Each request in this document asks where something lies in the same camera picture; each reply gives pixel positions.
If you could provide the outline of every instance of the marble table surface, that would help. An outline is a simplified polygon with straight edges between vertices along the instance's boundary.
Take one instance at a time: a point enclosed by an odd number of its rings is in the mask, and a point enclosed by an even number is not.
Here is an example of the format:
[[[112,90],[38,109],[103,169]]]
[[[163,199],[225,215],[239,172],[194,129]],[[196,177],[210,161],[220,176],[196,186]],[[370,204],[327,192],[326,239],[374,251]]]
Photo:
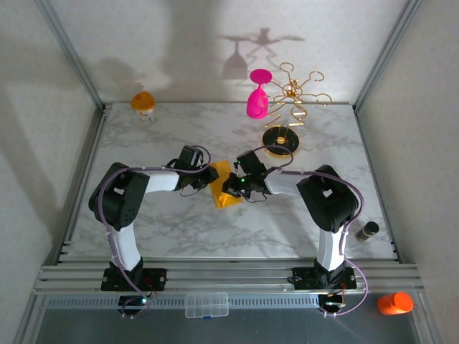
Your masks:
[[[295,130],[301,145],[286,170],[313,170],[323,164],[362,191],[366,207],[351,228],[354,233],[372,220],[380,231],[365,243],[348,236],[346,255],[394,258],[364,147],[350,105],[309,105],[306,124]],[[72,234],[69,255],[110,256],[103,225],[87,201],[109,166],[160,166],[178,158],[184,145],[203,145],[213,161],[229,160],[260,146],[265,121],[245,114],[245,104],[158,104],[156,121],[142,123],[129,104],[112,106],[100,139],[82,206]],[[257,152],[267,166],[283,159]],[[315,257],[319,228],[300,198],[269,196],[216,209],[210,188],[182,197],[179,192],[147,194],[135,221],[142,256],[151,258],[294,258]]]

